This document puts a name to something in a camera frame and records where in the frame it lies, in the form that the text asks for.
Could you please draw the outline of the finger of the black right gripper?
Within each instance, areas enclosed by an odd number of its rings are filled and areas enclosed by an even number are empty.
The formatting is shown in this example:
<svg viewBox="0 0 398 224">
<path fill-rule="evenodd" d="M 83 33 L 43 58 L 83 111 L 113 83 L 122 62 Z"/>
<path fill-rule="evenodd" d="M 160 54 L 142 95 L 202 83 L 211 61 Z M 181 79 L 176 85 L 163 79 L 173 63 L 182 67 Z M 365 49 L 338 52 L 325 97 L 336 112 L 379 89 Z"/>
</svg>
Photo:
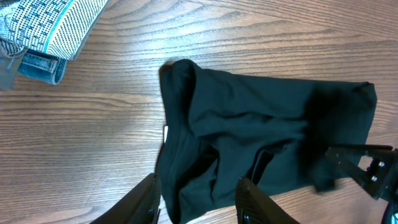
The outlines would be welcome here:
<svg viewBox="0 0 398 224">
<path fill-rule="evenodd" d="M 326 158 L 372 198 L 397 199 L 397 149 L 382 145 L 337 145 Z"/>
</svg>

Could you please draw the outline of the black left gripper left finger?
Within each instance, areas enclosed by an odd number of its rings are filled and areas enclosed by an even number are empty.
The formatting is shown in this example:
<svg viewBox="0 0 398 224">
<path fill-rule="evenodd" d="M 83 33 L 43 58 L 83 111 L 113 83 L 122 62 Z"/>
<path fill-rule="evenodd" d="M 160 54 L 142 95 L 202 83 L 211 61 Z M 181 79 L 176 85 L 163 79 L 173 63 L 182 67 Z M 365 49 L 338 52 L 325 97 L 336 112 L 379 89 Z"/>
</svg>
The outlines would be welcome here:
<svg viewBox="0 0 398 224">
<path fill-rule="evenodd" d="M 157 224 L 161 181 L 151 173 L 91 224 Z"/>
</svg>

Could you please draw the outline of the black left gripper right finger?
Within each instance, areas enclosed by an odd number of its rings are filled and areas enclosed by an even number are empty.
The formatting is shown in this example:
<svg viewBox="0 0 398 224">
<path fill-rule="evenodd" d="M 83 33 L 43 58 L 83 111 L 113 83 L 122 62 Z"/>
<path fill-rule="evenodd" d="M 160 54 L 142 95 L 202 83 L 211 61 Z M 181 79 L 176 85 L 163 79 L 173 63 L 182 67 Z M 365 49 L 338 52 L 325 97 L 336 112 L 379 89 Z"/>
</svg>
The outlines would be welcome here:
<svg viewBox="0 0 398 224">
<path fill-rule="evenodd" d="M 239 224 L 299 224 L 247 177 L 238 180 L 235 204 Z"/>
</svg>

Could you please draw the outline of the black t-shirt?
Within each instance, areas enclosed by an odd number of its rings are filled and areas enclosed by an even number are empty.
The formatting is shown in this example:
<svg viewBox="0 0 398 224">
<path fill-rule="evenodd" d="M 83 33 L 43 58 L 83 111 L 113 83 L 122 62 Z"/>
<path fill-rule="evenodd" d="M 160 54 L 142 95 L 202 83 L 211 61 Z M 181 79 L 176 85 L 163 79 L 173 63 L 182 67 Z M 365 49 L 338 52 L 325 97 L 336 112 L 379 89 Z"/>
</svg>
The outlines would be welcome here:
<svg viewBox="0 0 398 224">
<path fill-rule="evenodd" d="M 173 223 L 234 205 L 249 177 L 267 195 L 335 189 L 330 146 L 364 144 L 377 96 L 369 82 L 234 75 L 179 60 L 163 67 L 168 134 L 156 171 Z"/>
</svg>

